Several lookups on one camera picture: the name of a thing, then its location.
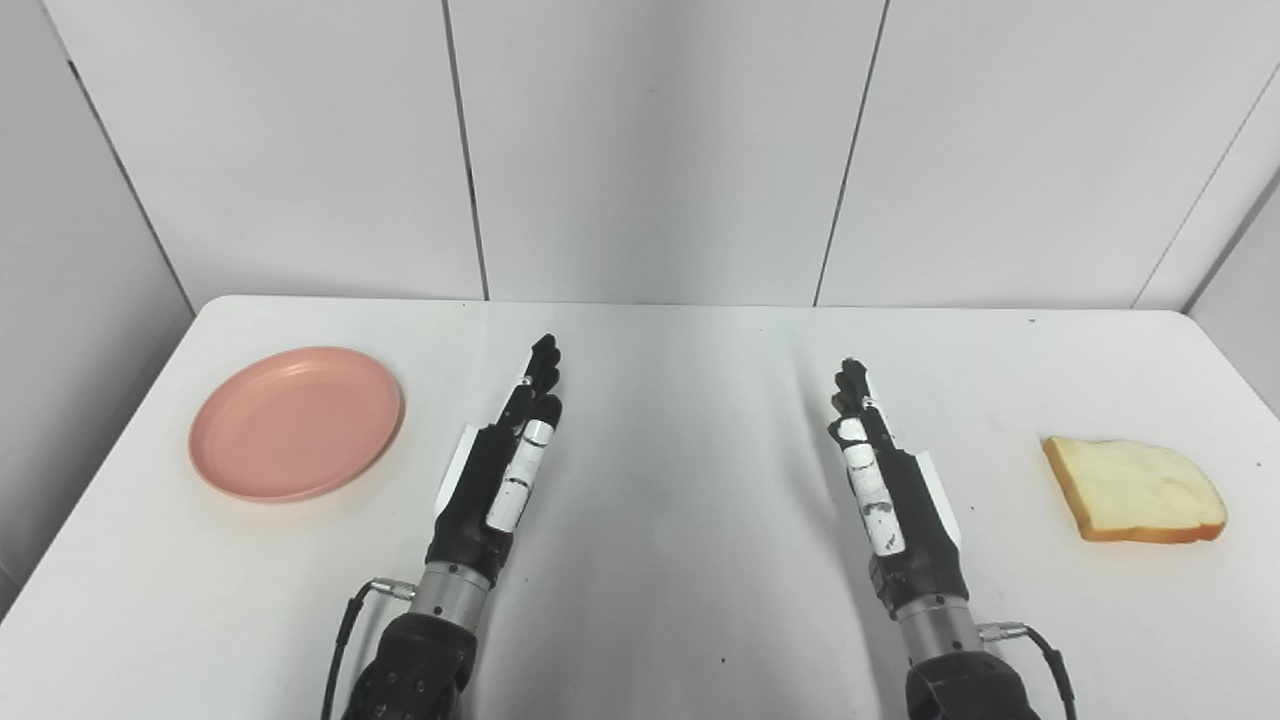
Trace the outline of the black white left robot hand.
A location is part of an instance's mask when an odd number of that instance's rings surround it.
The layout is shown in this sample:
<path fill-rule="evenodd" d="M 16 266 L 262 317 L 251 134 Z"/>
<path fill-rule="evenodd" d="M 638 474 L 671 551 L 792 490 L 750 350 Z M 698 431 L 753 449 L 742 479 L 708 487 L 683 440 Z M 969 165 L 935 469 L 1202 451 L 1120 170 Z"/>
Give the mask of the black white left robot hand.
<path fill-rule="evenodd" d="M 559 424 L 563 404 L 553 393 L 561 378 L 561 348 L 553 334 L 544 334 L 530 348 L 524 374 L 518 378 L 500 415 L 480 429 L 470 446 L 460 479 L 448 502 L 436 516 L 426 564 L 442 562 L 475 571 L 495 585 L 515 542 L 515 528 L 522 511 L 504 502 L 498 512 L 492 507 L 522 447 L 544 447 Z"/>

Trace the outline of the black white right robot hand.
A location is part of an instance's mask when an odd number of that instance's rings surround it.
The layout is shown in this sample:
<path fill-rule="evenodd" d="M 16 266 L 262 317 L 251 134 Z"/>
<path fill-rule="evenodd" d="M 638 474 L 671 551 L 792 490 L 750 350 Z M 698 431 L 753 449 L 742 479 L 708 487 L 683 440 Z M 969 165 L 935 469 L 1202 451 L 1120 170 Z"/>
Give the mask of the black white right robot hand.
<path fill-rule="evenodd" d="M 842 360 L 835 383 L 828 433 L 870 543 L 876 597 L 893 620 L 922 598 L 968 601 L 957 532 L 940 510 L 934 473 L 896 445 L 863 363 Z"/>

